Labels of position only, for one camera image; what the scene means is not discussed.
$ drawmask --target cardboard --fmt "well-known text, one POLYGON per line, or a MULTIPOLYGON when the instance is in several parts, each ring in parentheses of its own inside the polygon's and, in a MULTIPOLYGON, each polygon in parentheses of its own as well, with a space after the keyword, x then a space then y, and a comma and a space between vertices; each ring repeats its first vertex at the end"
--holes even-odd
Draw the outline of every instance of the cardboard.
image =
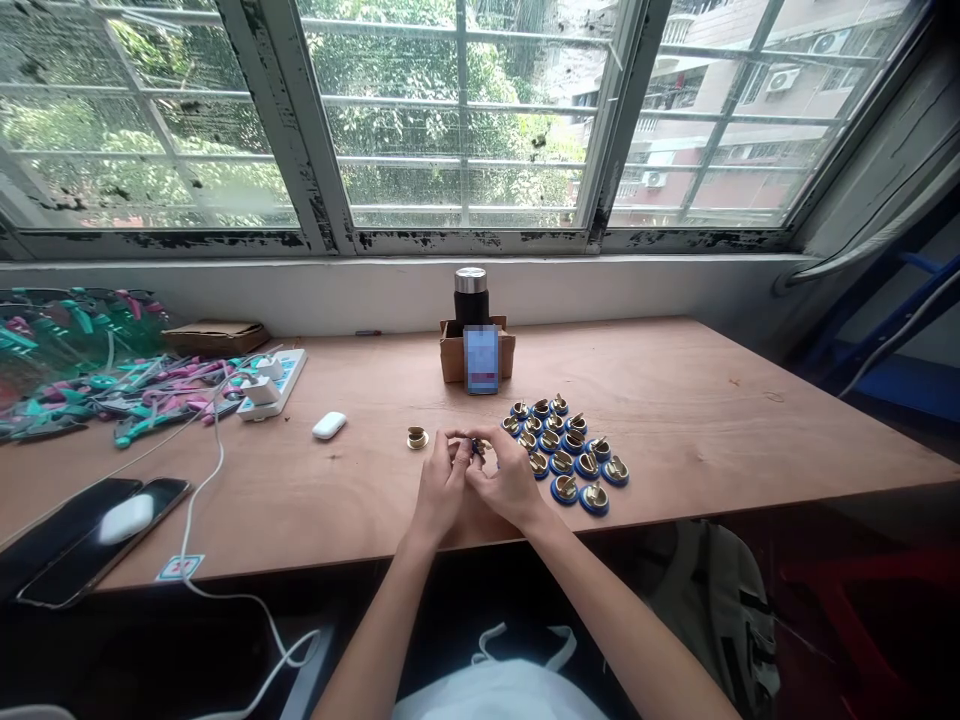
POLYGON ((238 357, 270 339, 262 323, 200 320, 163 331, 163 339, 181 355, 238 357))
MULTIPOLYGON (((463 338, 448 338, 447 323, 452 320, 440 321, 440 368, 443 370, 444 382, 463 382, 463 338)), ((513 375, 513 351, 517 345, 516 335, 507 332, 507 316, 491 315, 490 322, 499 326, 500 331, 500 379, 505 380, 513 375)))

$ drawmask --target wooden desk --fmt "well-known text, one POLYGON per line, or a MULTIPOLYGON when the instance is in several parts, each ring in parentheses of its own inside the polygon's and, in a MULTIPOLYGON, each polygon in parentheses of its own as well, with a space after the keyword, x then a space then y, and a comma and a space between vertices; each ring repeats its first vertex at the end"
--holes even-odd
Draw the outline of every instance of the wooden desk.
MULTIPOLYGON (((698 517, 960 479, 960 467, 683 318, 519 328, 513 378, 470 397, 440 376, 436 333, 315 338, 282 416, 228 418, 219 477, 198 497, 189 549, 198 578, 392 555, 416 503, 438 427, 498 423, 509 405, 561 392, 589 437, 607 435, 631 482, 610 488, 607 517, 547 503, 577 531, 698 517), (329 410, 348 423, 329 443, 310 430, 329 410), (422 425, 428 449, 406 447, 422 425)), ((0 448, 0 537, 157 443, 113 449, 110 425, 0 448)), ((190 427, 124 473, 200 483, 216 463, 213 430, 190 427)), ((153 582, 179 552, 186 503, 101 583, 153 582)), ((468 488, 449 547, 518 537, 468 488)))

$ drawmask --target smartphone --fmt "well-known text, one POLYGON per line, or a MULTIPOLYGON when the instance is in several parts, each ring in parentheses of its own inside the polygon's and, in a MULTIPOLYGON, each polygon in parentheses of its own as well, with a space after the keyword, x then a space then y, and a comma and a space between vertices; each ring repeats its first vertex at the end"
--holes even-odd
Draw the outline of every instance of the smartphone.
POLYGON ((191 490, 186 480, 157 478, 137 495, 153 498, 153 520, 136 535, 101 545, 98 527, 47 567, 17 595, 17 602, 61 610, 76 604, 130 552, 191 490))
POLYGON ((500 334, 496 325, 463 328, 464 381, 470 395, 495 395, 500 389, 500 334))
POLYGON ((14 597, 47 565, 97 527, 112 507, 142 487, 139 480, 125 478, 96 482, 0 552, 0 603, 14 597))

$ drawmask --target hand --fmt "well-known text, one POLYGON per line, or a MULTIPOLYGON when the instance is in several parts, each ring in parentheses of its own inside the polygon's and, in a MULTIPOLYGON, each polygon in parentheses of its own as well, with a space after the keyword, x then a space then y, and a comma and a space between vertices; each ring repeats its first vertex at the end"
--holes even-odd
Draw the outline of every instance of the hand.
POLYGON ((503 428, 493 425, 467 431, 467 436, 489 440, 500 469, 493 477, 483 471, 483 461, 474 455, 467 469, 467 482, 494 512, 527 534, 531 523, 551 512, 540 496, 530 468, 530 456, 503 428))
POLYGON ((423 463, 420 494, 408 534, 436 548, 460 512, 464 474, 473 454, 473 443, 462 430, 437 430, 433 455, 423 463))

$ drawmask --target tree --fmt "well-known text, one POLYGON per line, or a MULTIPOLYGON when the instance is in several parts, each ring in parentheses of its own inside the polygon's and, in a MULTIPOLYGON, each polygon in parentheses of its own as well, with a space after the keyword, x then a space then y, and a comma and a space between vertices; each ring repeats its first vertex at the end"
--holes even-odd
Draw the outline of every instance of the tree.
MULTIPOLYGON (((548 1, 540 0, 543 5, 520 3, 518 7, 524 12, 517 13, 513 9, 515 0, 478 0, 469 22, 479 27, 536 31, 537 23, 542 25, 548 1)), ((202 6, 204 0, 180 2, 193 9, 202 6)), ((138 4, 148 6, 154 0, 138 4)), ((12 6, 5 7, 0 10, 0 20, 20 25, 14 28, 18 48, 30 57, 31 48, 33 53, 38 52, 44 31, 50 44, 49 25, 63 23, 56 18, 25 19, 12 6)), ((455 17, 453 0, 395 0, 379 5, 359 0, 300 0, 300 7, 304 16, 427 26, 450 27, 455 17)), ((126 20, 112 20, 111 25, 133 66, 149 85, 173 89, 244 87, 229 42, 219 28, 187 26, 182 33, 174 33, 126 20)), ((33 81, 123 84, 113 67, 115 63, 103 55, 89 31, 62 30, 75 38, 41 55, 42 67, 34 73, 33 81)), ((458 97, 453 42, 310 32, 307 44, 324 94, 424 100, 458 97)), ((542 60, 535 50, 518 52, 474 43, 468 48, 467 64, 471 100, 550 102, 537 89, 536 68, 542 60)), ((30 81, 23 77, 13 80, 30 81)), ((182 153, 270 152, 249 103, 164 99, 157 103, 182 153)), ((461 128, 455 108, 331 106, 326 112, 340 156, 455 158, 464 150, 471 157, 518 161, 510 167, 472 170, 472 205, 567 205, 570 171, 545 169, 538 163, 580 162, 584 156, 575 135, 556 116, 471 113, 470 126, 461 128)), ((188 209, 193 204, 191 195, 199 195, 207 204, 227 206, 218 214, 220 222, 227 225, 295 222, 292 213, 271 212, 274 205, 289 202, 273 164, 188 163, 188 184, 167 161, 139 157, 162 154, 163 148, 132 100, 22 98, 0 107, 0 127, 14 148, 133 154, 130 160, 53 157, 32 161, 50 184, 52 194, 62 198, 63 211, 83 210, 84 220, 94 224, 111 224, 115 218, 123 221, 126 217, 127 222, 154 226, 208 225, 207 217, 188 209)), ((456 163, 424 168, 344 164, 341 174, 354 205, 459 205, 461 200, 456 163)), ((376 225, 459 224, 459 216, 450 213, 358 213, 357 220, 376 225)), ((474 216, 471 220, 472 224, 487 225, 493 224, 491 221, 555 225, 560 217, 556 213, 552 217, 533 213, 530 217, 474 216)))

